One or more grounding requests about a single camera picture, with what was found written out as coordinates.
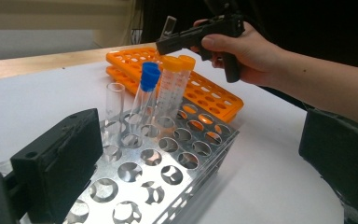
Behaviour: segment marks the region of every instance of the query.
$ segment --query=human hand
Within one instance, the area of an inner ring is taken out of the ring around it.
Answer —
[[[244,23],[245,32],[235,38],[225,35],[206,35],[202,46],[213,52],[213,67],[224,68],[221,52],[237,57],[241,80],[259,86],[270,86],[282,67],[280,64],[284,50],[268,42],[248,22]]]

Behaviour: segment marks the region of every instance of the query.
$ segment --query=glass test tube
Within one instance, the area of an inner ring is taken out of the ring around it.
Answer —
[[[196,60],[190,56],[180,55],[178,58],[183,63],[183,69],[180,75],[175,77],[172,90],[172,109],[170,111],[170,116],[173,118],[178,113],[179,107],[183,101],[183,94],[185,93],[188,79],[196,64]]]
[[[173,56],[162,57],[163,71],[159,84],[157,111],[158,117],[169,117],[172,111],[175,78],[180,76],[183,62]]]
[[[154,89],[158,82],[160,71],[157,65],[150,63],[143,65],[141,81],[132,104],[131,112],[128,117],[131,136],[126,139],[126,145],[139,147],[142,144],[141,128],[151,121],[153,113],[147,112],[147,109],[154,106]]]
[[[112,160],[120,146],[124,107],[124,85],[114,82],[106,86],[105,121],[102,129],[103,154]]]

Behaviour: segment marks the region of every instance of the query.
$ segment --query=orange cap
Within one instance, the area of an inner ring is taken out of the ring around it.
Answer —
[[[180,72],[183,69],[183,62],[173,56],[162,57],[162,67],[169,71]]]
[[[183,62],[183,69],[188,71],[193,71],[194,66],[196,65],[196,60],[187,55],[179,55],[179,59]]]

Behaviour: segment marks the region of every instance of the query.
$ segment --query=white table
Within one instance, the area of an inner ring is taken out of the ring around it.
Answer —
[[[244,108],[230,123],[238,129],[218,175],[175,223],[343,223],[336,194],[298,146],[306,112],[243,82],[226,83],[224,71],[189,50],[195,71],[239,96]],[[106,62],[0,79],[0,161],[75,112],[98,108],[104,118]],[[133,96],[126,94],[125,109]]]

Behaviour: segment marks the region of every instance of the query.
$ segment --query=blue cap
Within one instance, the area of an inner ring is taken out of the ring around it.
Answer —
[[[143,63],[141,75],[141,89],[143,91],[152,91],[155,89],[161,72],[156,63]]]

